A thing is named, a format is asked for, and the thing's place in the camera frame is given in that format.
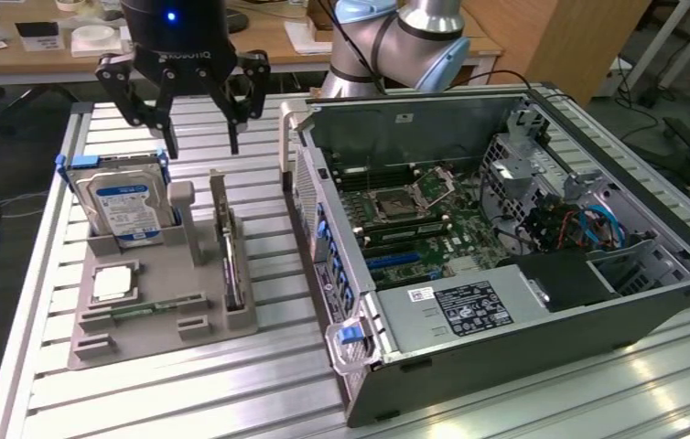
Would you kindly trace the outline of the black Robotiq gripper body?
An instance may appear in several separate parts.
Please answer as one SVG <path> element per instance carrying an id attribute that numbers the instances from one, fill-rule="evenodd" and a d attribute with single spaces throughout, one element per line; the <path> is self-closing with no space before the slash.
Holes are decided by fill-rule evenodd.
<path id="1" fill-rule="evenodd" d="M 125 0 L 121 9 L 133 42 L 135 71 L 159 84 L 165 68 L 178 91 L 201 91 L 199 68 L 223 85 L 237 65 L 222 1 Z"/>

